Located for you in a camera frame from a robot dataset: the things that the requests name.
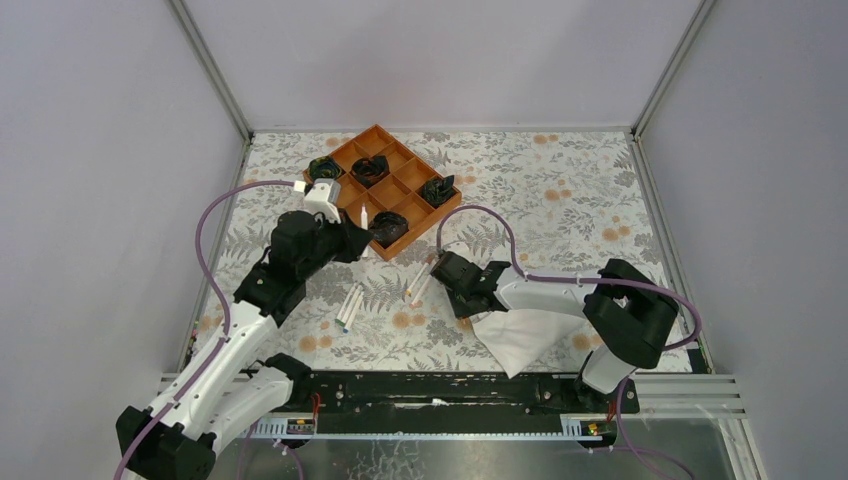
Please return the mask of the orange wooden compartment tray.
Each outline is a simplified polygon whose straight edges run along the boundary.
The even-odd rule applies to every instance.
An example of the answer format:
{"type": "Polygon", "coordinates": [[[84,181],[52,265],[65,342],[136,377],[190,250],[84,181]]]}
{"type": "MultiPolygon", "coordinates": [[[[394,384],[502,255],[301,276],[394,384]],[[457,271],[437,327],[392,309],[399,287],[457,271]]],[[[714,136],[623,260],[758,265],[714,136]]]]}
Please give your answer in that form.
{"type": "Polygon", "coordinates": [[[369,220],[380,212],[392,211],[408,221],[408,231],[393,243],[383,246],[373,241],[370,244],[372,251],[384,260],[399,255],[460,206],[462,193],[457,184],[451,185],[451,192],[443,201],[432,203],[426,199],[426,184],[443,180],[445,176],[378,124],[342,143],[328,156],[340,169],[336,181],[341,192],[336,205],[351,219],[359,220],[361,210],[365,209],[369,220]],[[353,165],[358,160],[371,160],[375,156],[387,160],[387,173],[365,185],[355,178],[353,165]]]}

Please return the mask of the white marker green end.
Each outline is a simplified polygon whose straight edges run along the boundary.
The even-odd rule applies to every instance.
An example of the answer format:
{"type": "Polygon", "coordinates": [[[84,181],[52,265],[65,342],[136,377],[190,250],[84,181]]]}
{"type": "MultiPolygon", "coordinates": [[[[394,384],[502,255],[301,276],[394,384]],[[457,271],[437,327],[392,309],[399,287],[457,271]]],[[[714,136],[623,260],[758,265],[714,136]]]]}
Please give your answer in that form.
{"type": "Polygon", "coordinates": [[[358,292],[359,292],[359,286],[358,285],[354,285],[352,287],[352,289],[348,292],[347,296],[345,297],[345,299],[342,303],[341,309],[340,309],[338,315],[335,318],[335,322],[336,322],[337,325],[339,325],[341,327],[344,327],[346,325],[347,317],[349,315],[350,309],[352,308],[352,304],[353,304],[358,292]]]}

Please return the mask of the white marker pen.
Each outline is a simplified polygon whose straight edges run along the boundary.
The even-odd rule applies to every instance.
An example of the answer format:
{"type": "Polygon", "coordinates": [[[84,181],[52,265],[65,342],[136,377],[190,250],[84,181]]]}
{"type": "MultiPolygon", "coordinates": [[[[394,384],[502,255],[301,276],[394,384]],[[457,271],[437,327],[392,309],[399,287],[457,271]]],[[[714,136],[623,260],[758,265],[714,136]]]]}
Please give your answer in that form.
{"type": "MultiPolygon", "coordinates": [[[[360,207],[360,226],[361,226],[362,229],[364,229],[364,230],[368,229],[368,220],[369,220],[369,218],[368,218],[367,206],[366,206],[366,203],[363,202],[361,207],[360,207]]],[[[370,251],[370,246],[366,245],[366,247],[363,249],[363,252],[362,252],[362,258],[363,259],[369,257],[369,251],[370,251]]]]}
{"type": "Polygon", "coordinates": [[[414,287],[417,285],[417,283],[419,282],[419,280],[420,280],[420,279],[424,276],[424,274],[426,273],[426,271],[427,271],[427,270],[428,270],[428,268],[430,267],[430,265],[431,265],[431,263],[433,262],[433,260],[434,260],[434,256],[433,256],[433,255],[429,256],[429,257],[425,260],[425,262],[424,262],[424,264],[422,265],[422,267],[419,269],[419,271],[418,271],[418,272],[414,275],[413,279],[412,279],[412,280],[410,281],[410,283],[407,285],[406,290],[405,290],[405,292],[404,292],[404,296],[405,296],[405,297],[411,297],[411,296],[412,296],[412,293],[413,293],[413,289],[414,289],[414,287]]]}

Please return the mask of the white folded cloth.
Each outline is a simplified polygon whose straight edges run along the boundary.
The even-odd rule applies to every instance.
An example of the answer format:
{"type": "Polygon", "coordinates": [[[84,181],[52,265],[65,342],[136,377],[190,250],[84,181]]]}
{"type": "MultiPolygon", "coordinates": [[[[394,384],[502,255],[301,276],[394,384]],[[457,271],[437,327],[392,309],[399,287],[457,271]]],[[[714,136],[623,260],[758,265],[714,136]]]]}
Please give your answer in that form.
{"type": "Polygon", "coordinates": [[[585,323],[576,315],[521,309],[491,312],[473,324],[473,331],[506,376],[513,378],[585,323]]]}

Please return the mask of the dark green rolled tie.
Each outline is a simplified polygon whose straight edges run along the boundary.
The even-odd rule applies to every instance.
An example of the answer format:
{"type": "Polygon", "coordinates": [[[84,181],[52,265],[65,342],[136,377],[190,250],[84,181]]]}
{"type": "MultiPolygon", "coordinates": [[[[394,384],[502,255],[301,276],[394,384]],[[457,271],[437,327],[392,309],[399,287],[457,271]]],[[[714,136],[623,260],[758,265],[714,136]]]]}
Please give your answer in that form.
{"type": "Polygon", "coordinates": [[[455,176],[433,177],[427,180],[419,189],[419,196],[432,208],[439,208],[455,194],[455,176]]]}

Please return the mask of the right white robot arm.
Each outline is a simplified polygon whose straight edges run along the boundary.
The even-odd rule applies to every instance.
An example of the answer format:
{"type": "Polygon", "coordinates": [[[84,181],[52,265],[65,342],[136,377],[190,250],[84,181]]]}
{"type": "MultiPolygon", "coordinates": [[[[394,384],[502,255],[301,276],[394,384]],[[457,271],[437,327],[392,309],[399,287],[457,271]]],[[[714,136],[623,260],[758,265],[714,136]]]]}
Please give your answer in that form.
{"type": "Polygon", "coordinates": [[[571,277],[523,272],[508,261],[480,267],[445,251],[430,270],[459,318],[508,377],[526,370],[566,336],[590,326],[601,339],[578,380],[601,394],[660,360],[681,303],[633,265],[612,259],[596,273],[571,277]]]}

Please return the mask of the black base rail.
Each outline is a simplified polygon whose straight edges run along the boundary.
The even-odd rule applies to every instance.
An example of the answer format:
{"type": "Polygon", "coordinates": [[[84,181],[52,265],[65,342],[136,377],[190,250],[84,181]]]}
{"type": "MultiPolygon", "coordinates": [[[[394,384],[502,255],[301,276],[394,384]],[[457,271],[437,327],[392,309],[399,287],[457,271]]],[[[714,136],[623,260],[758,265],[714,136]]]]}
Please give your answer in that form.
{"type": "Polygon", "coordinates": [[[325,370],[309,374],[273,413],[294,420],[297,433],[314,420],[319,435],[599,440],[618,413],[639,411],[633,381],[623,394],[602,394],[567,373],[325,370]]]}

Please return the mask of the white marker blue end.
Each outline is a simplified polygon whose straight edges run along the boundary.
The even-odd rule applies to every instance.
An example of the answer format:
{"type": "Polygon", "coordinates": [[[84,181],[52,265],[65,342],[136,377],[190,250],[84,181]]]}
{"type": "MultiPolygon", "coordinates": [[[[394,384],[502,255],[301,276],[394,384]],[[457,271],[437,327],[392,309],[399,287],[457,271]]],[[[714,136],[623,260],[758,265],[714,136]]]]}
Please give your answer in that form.
{"type": "Polygon", "coordinates": [[[354,316],[359,309],[363,294],[364,291],[361,288],[357,289],[347,305],[347,309],[342,316],[342,329],[344,333],[348,333],[350,331],[350,327],[353,323],[354,316]]]}

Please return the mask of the dark blue rolled tie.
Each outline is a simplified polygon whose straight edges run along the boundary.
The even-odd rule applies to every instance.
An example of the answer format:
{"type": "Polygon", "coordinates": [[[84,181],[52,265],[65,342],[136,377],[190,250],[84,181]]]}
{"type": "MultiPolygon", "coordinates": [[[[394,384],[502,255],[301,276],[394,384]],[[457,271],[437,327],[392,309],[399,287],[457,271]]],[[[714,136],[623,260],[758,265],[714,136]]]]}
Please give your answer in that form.
{"type": "Polygon", "coordinates": [[[382,248],[388,248],[409,231],[409,222],[394,211],[377,213],[370,221],[368,230],[382,248]]]}

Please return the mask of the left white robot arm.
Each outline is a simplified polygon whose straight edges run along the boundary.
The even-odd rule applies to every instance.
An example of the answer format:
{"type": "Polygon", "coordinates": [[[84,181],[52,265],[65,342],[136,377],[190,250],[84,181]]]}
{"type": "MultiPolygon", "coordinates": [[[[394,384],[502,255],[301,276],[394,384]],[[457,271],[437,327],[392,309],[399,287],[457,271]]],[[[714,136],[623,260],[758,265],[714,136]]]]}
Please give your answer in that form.
{"type": "Polygon", "coordinates": [[[309,369],[283,355],[231,394],[226,388],[304,299],[307,280],[331,262],[359,260],[373,238],[345,213],[336,222],[302,210],[282,214],[213,339],[147,407],[129,406],[119,416],[115,476],[208,478],[238,434],[302,391],[309,369]]]}

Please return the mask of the green patterned rolled tie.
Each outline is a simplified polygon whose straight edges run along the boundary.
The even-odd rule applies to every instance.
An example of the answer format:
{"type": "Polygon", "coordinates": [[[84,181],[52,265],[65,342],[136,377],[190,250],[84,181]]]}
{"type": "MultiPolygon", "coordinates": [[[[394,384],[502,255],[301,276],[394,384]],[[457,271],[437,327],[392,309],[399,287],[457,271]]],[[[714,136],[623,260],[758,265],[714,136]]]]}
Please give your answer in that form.
{"type": "Polygon", "coordinates": [[[309,162],[306,174],[311,182],[319,179],[337,180],[345,174],[345,170],[332,156],[322,156],[309,162]]]}

